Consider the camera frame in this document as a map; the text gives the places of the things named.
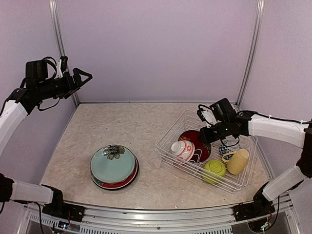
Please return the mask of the light teal floral plate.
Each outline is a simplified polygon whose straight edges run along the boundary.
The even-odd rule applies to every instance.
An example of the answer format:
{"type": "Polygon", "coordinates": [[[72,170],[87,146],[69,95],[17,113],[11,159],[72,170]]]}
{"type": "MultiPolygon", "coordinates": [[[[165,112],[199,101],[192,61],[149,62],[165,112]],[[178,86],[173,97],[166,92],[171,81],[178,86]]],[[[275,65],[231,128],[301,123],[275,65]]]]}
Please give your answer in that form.
{"type": "Polygon", "coordinates": [[[108,145],[91,158],[91,176],[98,182],[117,183],[125,180],[135,168],[135,155],[122,145],[108,145]]]}

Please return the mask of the yellow mug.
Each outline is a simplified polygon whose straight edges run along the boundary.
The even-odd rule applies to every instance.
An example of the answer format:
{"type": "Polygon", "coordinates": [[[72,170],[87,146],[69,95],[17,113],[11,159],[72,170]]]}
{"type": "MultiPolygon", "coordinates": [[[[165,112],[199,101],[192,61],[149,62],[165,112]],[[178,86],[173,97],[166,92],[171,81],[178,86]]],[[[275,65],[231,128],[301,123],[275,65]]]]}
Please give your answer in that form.
{"type": "Polygon", "coordinates": [[[222,156],[222,161],[226,162],[226,168],[232,175],[239,175],[249,161],[249,152],[245,149],[229,152],[222,156]]]}

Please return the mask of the pink scalloped plate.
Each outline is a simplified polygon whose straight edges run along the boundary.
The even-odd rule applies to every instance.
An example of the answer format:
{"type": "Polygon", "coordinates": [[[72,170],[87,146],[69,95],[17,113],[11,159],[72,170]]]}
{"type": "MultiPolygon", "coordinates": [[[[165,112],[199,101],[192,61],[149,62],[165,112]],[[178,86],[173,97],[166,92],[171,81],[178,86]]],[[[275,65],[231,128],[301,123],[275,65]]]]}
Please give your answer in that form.
{"type": "Polygon", "coordinates": [[[115,183],[107,183],[107,182],[102,182],[99,179],[96,179],[93,174],[91,174],[91,178],[95,184],[97,184],[100,187],[106,187],[106,188],[119,188],[121,186],[124,186],[125,184],[129,183],[136,175],[137,169],[135,169],[126,179],[115,182],[115,183]]]}

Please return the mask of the black rimmed beige plate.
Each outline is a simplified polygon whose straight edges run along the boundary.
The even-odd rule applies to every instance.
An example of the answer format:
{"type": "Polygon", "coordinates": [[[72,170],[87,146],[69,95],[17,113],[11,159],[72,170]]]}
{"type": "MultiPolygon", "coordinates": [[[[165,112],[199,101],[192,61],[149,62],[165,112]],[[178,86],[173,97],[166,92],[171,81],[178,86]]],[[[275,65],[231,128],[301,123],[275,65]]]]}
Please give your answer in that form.
{"type": "Polygon", "coordinates": [[[91,174],[91,179],[92,181],[101,189],[104,190],[108,190],[108,191],[115,191],[115,190],[120,190],[123,189],[127,186],[129,186],[132,182],[134,182],[134,180],[136,179],[138,172],[139,172],[139,163],[137,158],[135,158],[135,168],[133,170],[133,172],[122,182],[118,182],[118,183],[104,183],[99,181],[98,179],[96,179],[92,174],[91,174]]]}

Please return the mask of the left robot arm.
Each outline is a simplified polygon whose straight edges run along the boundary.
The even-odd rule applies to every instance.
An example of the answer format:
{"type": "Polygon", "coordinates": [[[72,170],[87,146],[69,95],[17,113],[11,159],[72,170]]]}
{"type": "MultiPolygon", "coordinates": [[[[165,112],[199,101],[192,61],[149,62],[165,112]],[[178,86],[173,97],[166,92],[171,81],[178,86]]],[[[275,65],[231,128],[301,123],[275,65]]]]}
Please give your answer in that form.
{"type": "MultiPolygon", "coordinates": [[[[25,77],[19,88],[5,100],[0,111],[0,149],[3,151],[17,127],[31,112],[47,99],[67,99],[89,82],[93,76],[79,68],[67,71],[67,56],[55,60],[45,57],[29,61],[25,66],[25,77]]],[[[48,204],[55,215],[68,213],[68,205],[57,198],[60,190],[43,185],[25,183],[5,175],[0,176],[0,201],[2,203],[37,202],[48,204]]]]}

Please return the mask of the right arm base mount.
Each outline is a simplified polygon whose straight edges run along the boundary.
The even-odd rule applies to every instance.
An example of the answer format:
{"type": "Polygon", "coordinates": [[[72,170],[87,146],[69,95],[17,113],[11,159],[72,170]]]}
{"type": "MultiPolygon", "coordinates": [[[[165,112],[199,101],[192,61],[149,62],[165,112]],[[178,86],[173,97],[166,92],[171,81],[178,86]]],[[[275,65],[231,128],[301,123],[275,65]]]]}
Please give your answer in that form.
{"type": "Polygon", "coordinates": [[[236,222],[258,218],[264,215],[269,215],[275,212],[275,207],[272,203],[262,206],[255,202],[240,203],[233,207],[234,217],[236,222]]]}

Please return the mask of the red teal floral plate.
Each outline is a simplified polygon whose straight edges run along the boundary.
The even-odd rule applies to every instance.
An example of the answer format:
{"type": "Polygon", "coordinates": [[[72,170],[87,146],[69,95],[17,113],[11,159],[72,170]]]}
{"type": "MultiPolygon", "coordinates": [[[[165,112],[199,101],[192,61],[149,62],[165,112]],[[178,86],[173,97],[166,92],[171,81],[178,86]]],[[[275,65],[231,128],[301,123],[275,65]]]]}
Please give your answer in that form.
{"type": "Polygon", "coordinates": [[[120,190],[120,189],[122,189],[122,188],[125,188],[125,187],[129,186],[132,182],[134,182],[134,180],[136,179],[136,177],[137,177],[137,175],[138,175],[138,172],[139,172],[139,171],[137,171],[135,177],[134,177],[129,183],[127,183],[127,184],[125,184],[124,186],[121,186],[121,187],[119,187],[119,188],[106,188],[106,187],[103,188],[103,187],[100,187],[100,186],[98,186],[98,185],[97,185],[97,186],[100,187],[100,188],[102,188],[102,189],[109,190],[109,191],[120,190]]]}

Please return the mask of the white red patterned bowl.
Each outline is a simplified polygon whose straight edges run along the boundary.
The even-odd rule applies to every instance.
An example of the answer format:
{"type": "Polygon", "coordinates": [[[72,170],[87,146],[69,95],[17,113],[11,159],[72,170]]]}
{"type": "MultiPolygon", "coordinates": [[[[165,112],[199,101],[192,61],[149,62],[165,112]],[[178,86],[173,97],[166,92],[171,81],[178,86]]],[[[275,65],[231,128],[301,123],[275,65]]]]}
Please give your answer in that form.
{"type": "Polygon", "coordinates": [[[171,145],[171,152],[179,162],[186,162],[193,157],[195,145],[188,140],[176,141],[171,145]]]}

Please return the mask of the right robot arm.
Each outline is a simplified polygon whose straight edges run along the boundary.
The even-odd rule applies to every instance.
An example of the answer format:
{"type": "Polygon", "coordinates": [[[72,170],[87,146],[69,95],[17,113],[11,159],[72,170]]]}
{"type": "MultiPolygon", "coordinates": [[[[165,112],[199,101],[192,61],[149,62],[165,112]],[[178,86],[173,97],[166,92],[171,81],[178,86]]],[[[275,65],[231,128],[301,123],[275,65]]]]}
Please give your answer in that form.
{"type": "Polygon", "coordinates": [[[237,111],[227,98],[209,106],[199,104],[197,115],[205,126],[200,129],[204,144],[226,137],[257,137],[266,162],[281,160],[280,173],[259,189],[249,206],[253,216],[260,216],[281,194],[296,188],[312,177],[312,122],[278,118],[252,110],[237,111]]]}

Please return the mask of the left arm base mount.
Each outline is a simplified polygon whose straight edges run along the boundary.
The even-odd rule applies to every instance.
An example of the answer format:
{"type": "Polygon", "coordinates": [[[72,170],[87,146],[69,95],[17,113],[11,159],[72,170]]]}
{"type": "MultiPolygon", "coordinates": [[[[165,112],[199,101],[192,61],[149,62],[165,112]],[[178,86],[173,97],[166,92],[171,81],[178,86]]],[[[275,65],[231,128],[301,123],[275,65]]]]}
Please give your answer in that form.
{"type": "Polygon", "coordinates": [[[43,206],[42,212],[68,221],[82,222],[85,209],[83,206],[69,203],[62,203],[61,205],[46,204],[43,206]]]}

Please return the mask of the red floral bowl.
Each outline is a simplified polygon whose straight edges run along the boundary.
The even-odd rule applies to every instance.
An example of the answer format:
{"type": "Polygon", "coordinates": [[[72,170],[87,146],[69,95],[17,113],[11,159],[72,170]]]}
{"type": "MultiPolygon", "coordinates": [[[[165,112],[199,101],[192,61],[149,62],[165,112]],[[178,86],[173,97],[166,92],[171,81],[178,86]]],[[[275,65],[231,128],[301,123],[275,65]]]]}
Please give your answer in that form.
{"type": "Polygon", "coordinates": [[[188,140],[192,142],[195,145],[195,153],[193,157],[190,159],[190,161],[199,163],[199,162],[205,162],[208,160],[210,154],[211,154],[211,145],[205,145],[202,144],[199,140],[199,131],[196,130],[188,130],[183,132],[178,140],[188,140]]]}

